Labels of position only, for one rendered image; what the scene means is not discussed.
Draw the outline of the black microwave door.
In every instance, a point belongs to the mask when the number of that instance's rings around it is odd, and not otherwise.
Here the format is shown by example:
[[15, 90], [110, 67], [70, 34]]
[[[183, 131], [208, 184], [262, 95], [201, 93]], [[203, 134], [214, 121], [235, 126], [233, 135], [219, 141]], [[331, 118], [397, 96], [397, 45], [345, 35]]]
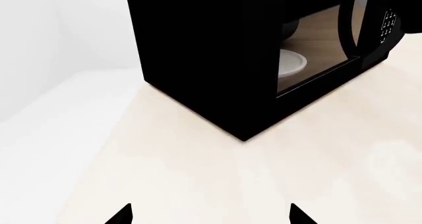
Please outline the black microwave door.
[[284, 0], [285, 22], [281, 48], [307, 59], [306, 67], [290, 77], [278, 79], [284, 93], [311, 77], [347, 61], [338, 36], [341, 0]]

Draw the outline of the black microwave oven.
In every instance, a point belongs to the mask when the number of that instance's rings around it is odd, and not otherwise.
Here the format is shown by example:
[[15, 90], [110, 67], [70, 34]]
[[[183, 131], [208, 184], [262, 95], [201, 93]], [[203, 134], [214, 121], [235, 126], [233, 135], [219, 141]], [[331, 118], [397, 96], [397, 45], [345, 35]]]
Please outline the black microwave oven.
[[246, 141], [422, 33], [422, 0], [369, 0], [368, 51], [278, 93], [284, 0], [127, 0], [147, 83]]

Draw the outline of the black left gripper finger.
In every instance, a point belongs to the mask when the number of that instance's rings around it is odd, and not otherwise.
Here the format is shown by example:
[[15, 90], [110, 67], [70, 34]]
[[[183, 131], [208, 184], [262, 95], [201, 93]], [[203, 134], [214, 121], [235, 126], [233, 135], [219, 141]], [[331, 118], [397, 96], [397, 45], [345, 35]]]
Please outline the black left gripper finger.
[[131, 204], [127, 204], [111, 217], [105, 224], [132, 224], [133, 212]]

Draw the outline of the white plate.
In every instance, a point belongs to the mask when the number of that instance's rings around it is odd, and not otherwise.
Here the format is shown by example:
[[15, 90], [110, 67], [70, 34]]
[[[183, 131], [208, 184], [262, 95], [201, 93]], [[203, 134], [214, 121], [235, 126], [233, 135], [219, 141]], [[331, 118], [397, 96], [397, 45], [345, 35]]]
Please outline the white plate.
[[278, 78], [285, 78], [301, 72], [307, 65], [307, 59], [294, 51], [280, 50]]

